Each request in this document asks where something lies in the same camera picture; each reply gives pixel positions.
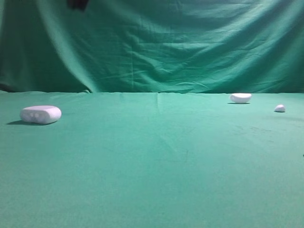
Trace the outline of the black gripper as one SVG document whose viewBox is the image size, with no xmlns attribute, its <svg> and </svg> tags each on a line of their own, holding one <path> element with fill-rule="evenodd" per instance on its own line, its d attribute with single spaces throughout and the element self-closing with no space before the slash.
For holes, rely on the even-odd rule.
<svg viewBox="0 0 304 228">
<path fill-rule="evenodd" d="M 89 0 L 67 0 L 67 6 L 72 10 L 84 11 L 89 3 Z"/>
</svg>

